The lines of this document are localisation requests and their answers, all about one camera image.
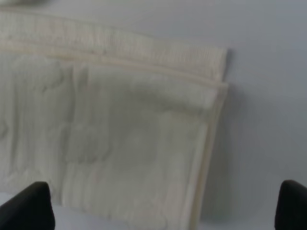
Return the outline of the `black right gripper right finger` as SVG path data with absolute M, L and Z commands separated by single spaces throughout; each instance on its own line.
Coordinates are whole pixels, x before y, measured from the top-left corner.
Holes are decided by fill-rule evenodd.
M 276 230 L 307 229 L 307 188 L 293 180 L 282 182 L 275 212 Z

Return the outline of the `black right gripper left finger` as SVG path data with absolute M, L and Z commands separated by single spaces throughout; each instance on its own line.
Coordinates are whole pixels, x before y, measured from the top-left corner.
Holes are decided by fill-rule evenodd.
M 54 230 L 55 216 L 46 182 L 35 182 L 0 206 L 2 230 Z

